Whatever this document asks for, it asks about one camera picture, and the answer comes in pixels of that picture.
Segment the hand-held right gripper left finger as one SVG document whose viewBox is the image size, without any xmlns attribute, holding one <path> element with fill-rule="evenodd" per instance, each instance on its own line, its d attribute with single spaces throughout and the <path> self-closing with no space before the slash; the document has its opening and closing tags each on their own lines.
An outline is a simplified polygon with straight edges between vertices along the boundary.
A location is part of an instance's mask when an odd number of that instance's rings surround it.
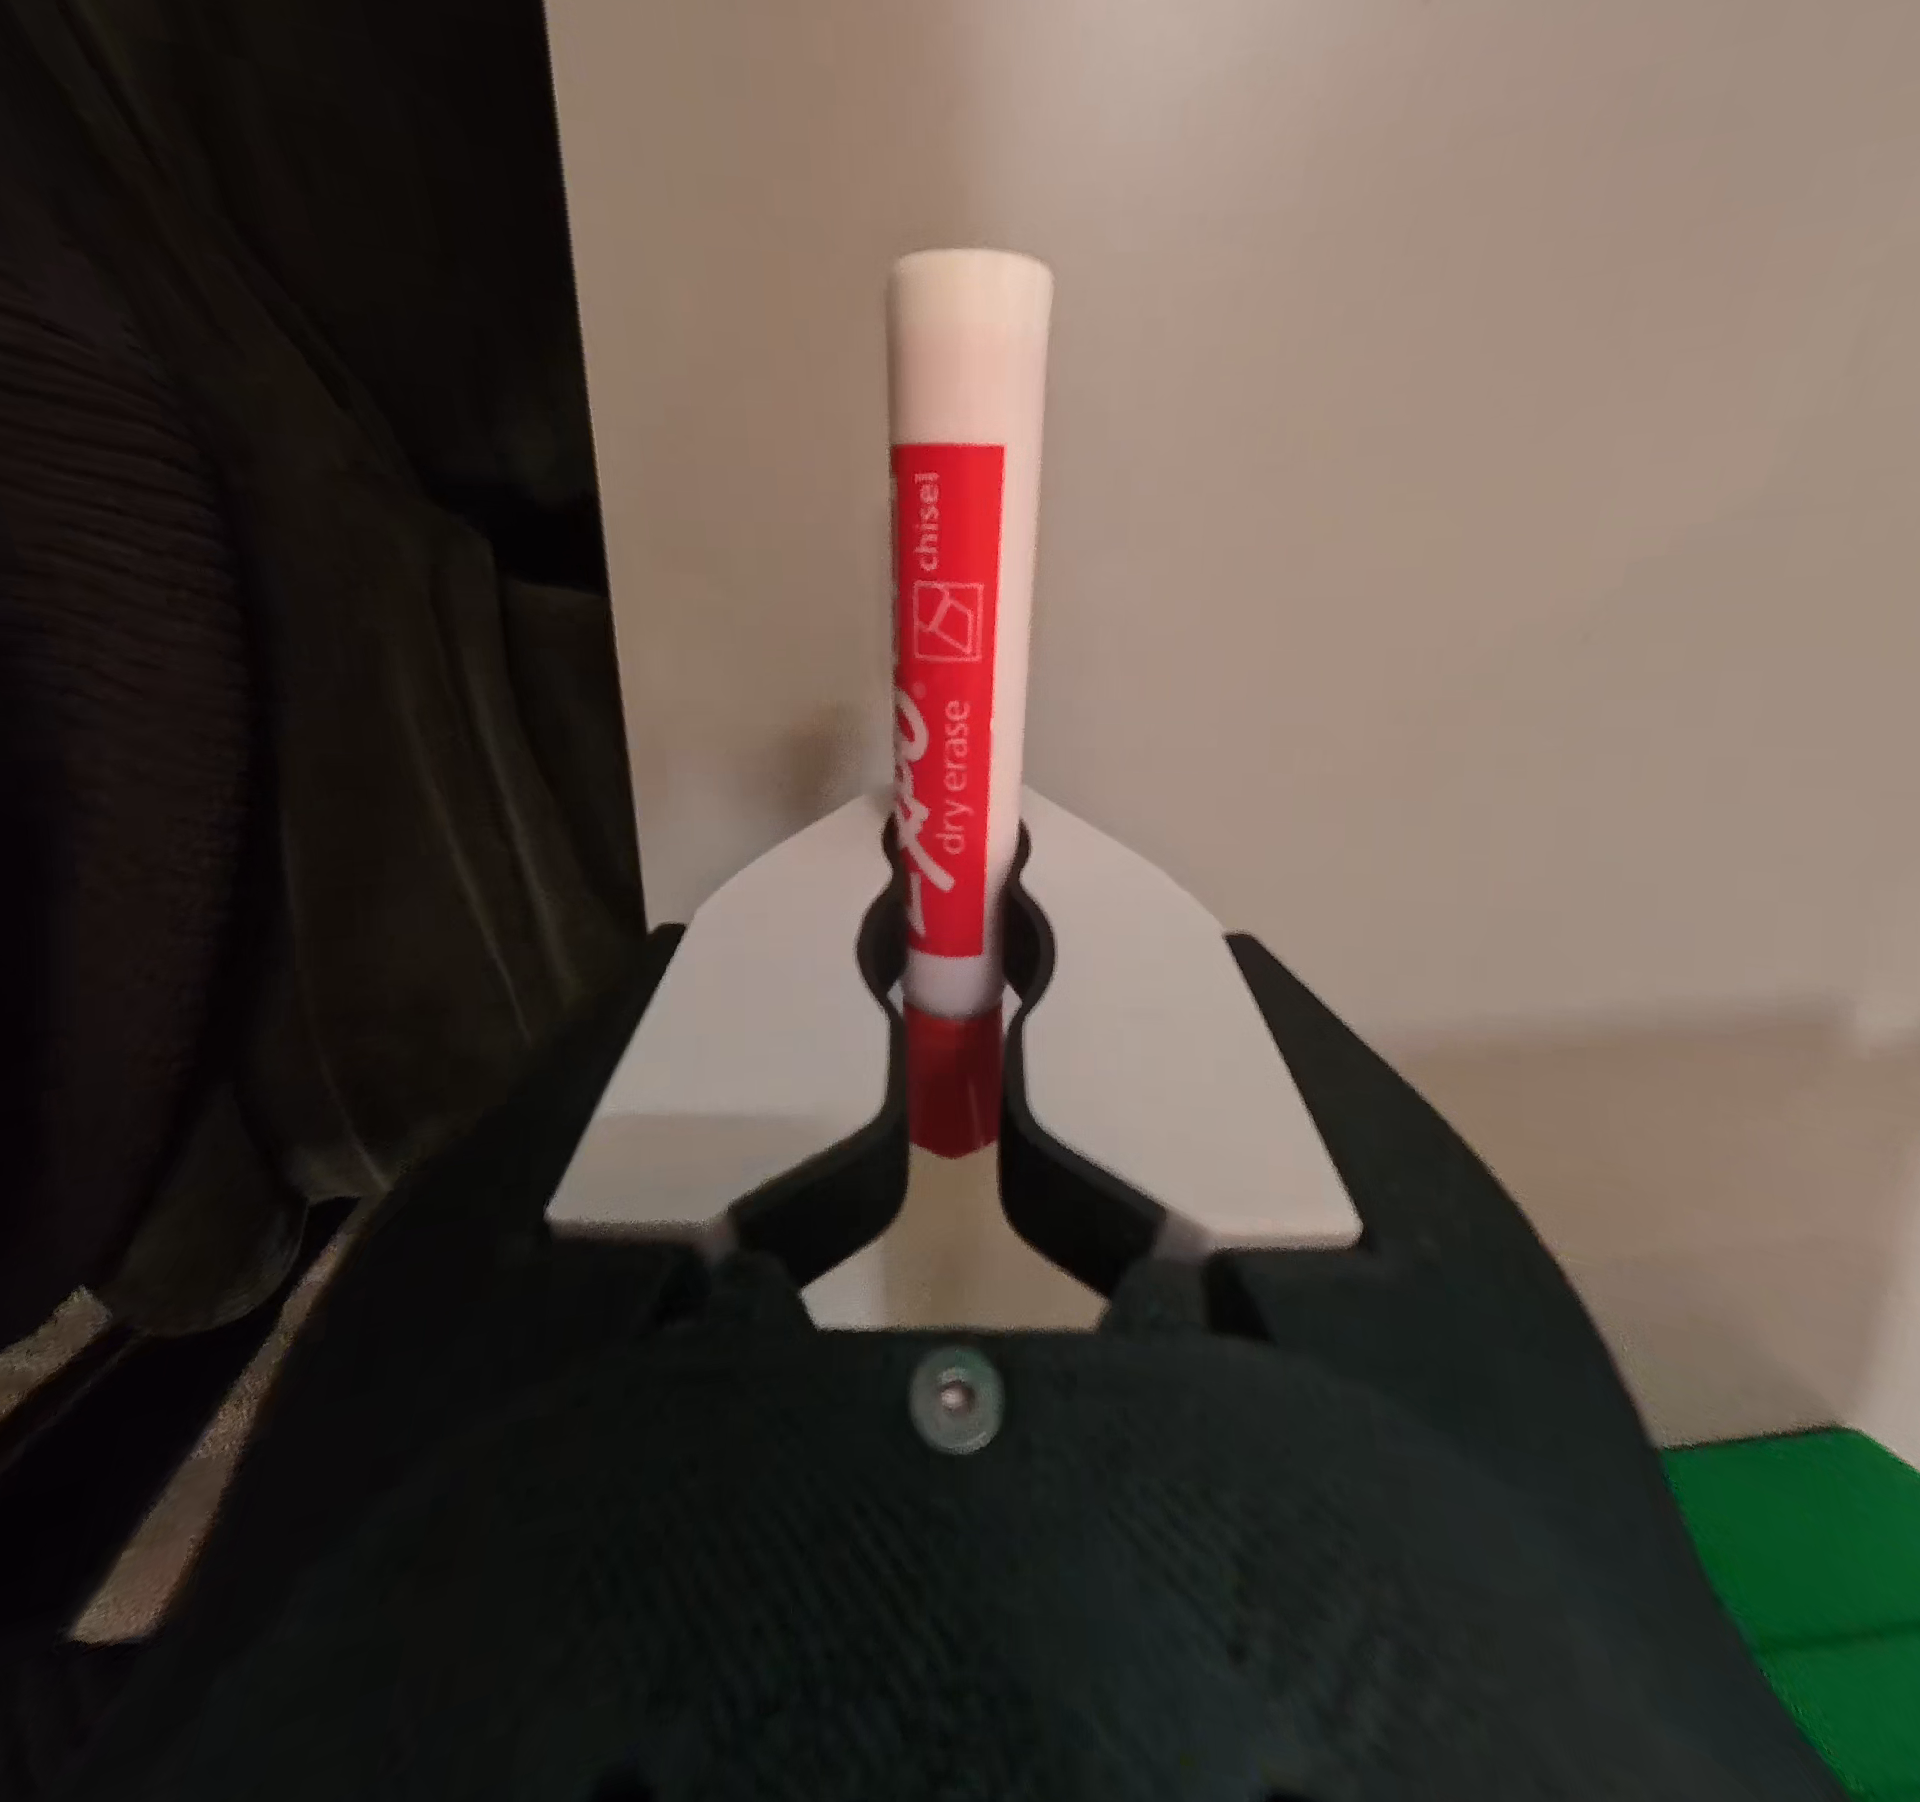
<svg viewBox="0 0 1920 1802">
<path fill-rule="evenodd" d="M 893 1224 L 909 1140 L 886 824 L 886 797 L 854 797 L 699 906 L 544 1205 L 556 1237 L 823 1279 Z"/>
</svg>

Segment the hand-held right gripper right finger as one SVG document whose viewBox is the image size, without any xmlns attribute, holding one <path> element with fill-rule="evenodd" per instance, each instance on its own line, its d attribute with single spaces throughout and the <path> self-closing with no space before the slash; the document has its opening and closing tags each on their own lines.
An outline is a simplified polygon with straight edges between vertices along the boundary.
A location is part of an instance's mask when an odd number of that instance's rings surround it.
<svg viewBox="0 0 1920 1802">
<path fill-rule="evenodd" d="M 1024 818 L 1005 906 L 998 1196 L 1084 1287 L 1350 1252 L 1361 1216 L 1220 921 L 1081 818 Z"/>
</svg>

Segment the red dry erase marker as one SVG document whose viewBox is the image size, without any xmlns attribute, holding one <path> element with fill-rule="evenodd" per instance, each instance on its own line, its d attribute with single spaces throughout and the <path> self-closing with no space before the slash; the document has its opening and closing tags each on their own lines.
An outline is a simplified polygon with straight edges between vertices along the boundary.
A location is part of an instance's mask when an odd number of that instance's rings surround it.
<svg viewBox="0 0 1920 1802">
<path fill-rule="evenodd" d="M 909 1134 L 961 1160 L 998 1139 L 1053 279 L 953 250 L 888 287 Z"/>
</svg>

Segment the green plastic bin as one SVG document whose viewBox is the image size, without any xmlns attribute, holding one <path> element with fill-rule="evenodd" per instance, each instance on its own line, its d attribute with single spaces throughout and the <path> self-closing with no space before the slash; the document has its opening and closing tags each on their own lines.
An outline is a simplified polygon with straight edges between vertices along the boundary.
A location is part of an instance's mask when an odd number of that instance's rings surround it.
<svg viewBox="0 0 1920 1802">
<path fill-rule="evenodd" d="M 1716 1597 L 1855 1798 L 1919 1796 L 1919 1473 L 1799 1430 L 1661 1457 Z"/>
</svg>

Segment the person's black sweater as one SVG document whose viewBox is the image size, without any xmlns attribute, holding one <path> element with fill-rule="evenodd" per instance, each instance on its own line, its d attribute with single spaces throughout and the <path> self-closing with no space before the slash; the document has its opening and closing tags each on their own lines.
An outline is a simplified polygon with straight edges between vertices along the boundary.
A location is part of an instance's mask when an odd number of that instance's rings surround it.
<svg viewBox="0 0 1920 1802">
<path fill-rule="evenodd" d="M 4 1340 L 110 1266 L 158 1182 L 246 815 L 226 523 L 88 282 L 4 265 Z"/>
</svg>

